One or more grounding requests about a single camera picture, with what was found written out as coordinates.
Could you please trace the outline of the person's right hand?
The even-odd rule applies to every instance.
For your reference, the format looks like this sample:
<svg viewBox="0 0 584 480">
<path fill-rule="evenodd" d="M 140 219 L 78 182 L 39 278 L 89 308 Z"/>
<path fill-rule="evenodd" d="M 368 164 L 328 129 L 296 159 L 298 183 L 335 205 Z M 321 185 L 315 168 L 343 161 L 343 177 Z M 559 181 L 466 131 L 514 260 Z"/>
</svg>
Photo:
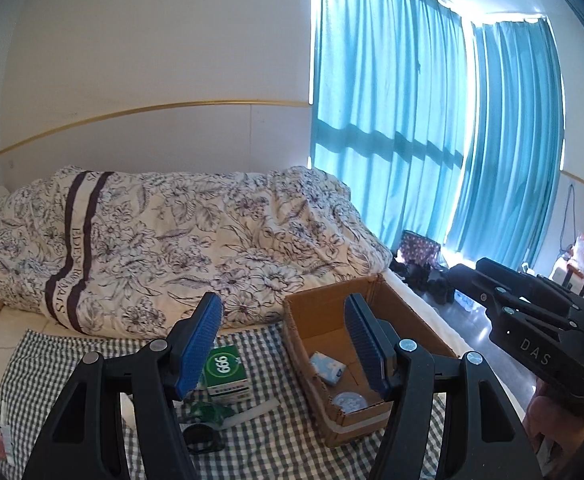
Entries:
<svg viewBox="0 0 584 480">
<path fill-rule="evenodd" d="M 550 397 L 549 391 L 549 386 L 537 379 L 536 391 L 527 406 L 523 426 L 535 451 L 549 441 L 558 447 L 549 463 L 543 465 L 543 475 L 547 479 L 557 479 L 584 443 L 584 415 L 577 416 L 563 408 Z"/>
</svg>

